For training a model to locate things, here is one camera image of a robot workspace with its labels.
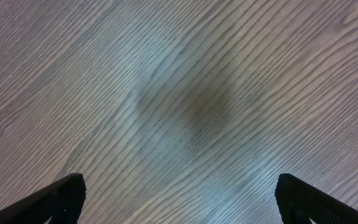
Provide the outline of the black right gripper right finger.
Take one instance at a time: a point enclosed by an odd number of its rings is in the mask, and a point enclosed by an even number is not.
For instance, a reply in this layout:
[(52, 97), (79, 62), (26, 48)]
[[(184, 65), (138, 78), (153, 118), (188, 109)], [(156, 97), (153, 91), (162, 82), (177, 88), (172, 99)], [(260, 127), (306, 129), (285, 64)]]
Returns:
[(291, 174), (280, 174), (275, 199), (284, 224), (358, 224), (358, 211)]

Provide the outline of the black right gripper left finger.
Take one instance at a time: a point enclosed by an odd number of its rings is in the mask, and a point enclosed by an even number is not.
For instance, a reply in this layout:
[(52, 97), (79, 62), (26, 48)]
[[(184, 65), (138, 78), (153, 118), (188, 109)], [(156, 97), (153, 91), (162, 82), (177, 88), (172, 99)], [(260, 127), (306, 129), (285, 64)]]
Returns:
[(77, 224), (85, 199), (83, 175), (72, 173), (0, 210), (0, 224)]

